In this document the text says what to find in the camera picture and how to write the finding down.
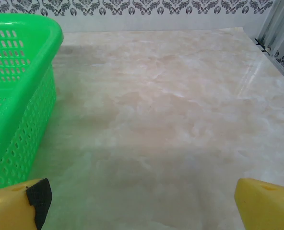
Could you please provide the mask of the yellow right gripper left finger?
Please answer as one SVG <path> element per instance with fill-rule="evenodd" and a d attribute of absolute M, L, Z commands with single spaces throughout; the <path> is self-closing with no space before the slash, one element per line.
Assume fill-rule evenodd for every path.
<path fill-rule="evenodd" d="M 0 230 L 41 230 L 51 202 L 47 178 L 1 188 Z"/>

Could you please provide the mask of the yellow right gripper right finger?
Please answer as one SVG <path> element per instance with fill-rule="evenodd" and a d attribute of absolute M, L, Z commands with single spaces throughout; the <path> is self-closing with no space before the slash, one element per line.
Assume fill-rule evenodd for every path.
<path fill-rule="evenodd" d="M 241 178 L 234 198 L 245 229 L 284 230 L 284 186 Z"/>

